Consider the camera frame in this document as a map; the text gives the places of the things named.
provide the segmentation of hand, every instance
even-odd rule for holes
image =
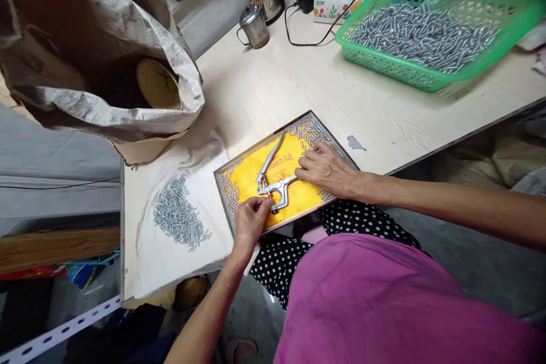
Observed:
[[[315,143],[297,162],[301,166],[295,172],[298,179],[311,182],[338,198],[369,204],[386,202],[384,182],[388,177],[352,169],[325,141]]]
[[[248,198],[235,210],[235,243],[233,249],[251,252],[260,239],[266,216],[271,210],[271,199],[266,197]]]

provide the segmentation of green plastic basket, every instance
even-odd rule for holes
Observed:
[[[362,20],[374,10],[392,3],[409,3],[419,7],[424,1],[428,1],[432,9],[453,11],[465,22],[485,24],[493,21],[500,32],[484,52],[455,74],[427,68],[349,41]],[[546,0],[366,0],[337,31],[336,41],[341,45],[346,60],[423,91],[433,92],[452,82],[479,75],[506,54],[544,15]]]

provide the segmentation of white cloth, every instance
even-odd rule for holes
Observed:
[[[256,243],[254,245],[254,250],[252,251],[252,256],[250,257],[250,261],[249,263],[246,265],[245,267],[245,271],[243,272],[243,274],[245,276],[248,276],[249,275],[249,272],[250,272],[250,269],[252,269],[252,265],[254,264],[254,261],[256,260],[256,258],[258,257],[258,254],[260,253],[260,242]]]
[[[233,235],[213,172],[228,160],[224,144],[216,131],[203,135],[203,132],[191,130],[175,140],[158,160],[146,165],[150,167],[148,194],[136,239],[136,299],[224,265],[233,248]],[[189,191],[186,199],[192,207],[197,208],[204,230],[212,232],[211,238],[201,242],[193,252],[189,251],[187,245],[175,243],[154,223],[156,198],[172,180],[182,174],[186,175]]]

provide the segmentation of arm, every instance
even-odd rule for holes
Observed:
[[[254,245],[260,238],[270,206],[269,198],[253,197],[236,209],[233,251],[205,299],[172,345],[164,364],[211,362],[229,306],[250,261]]]
[[[324,142],[300,158],[298,178],[340,198],[397,206],[546,250],[546,199],[468,185],[420,182],[351,169]]]

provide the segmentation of pink shirt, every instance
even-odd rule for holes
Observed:
[[[418,250],[336,234],[297,265],[276,363],[546,362],[545,335],[465,296]]]

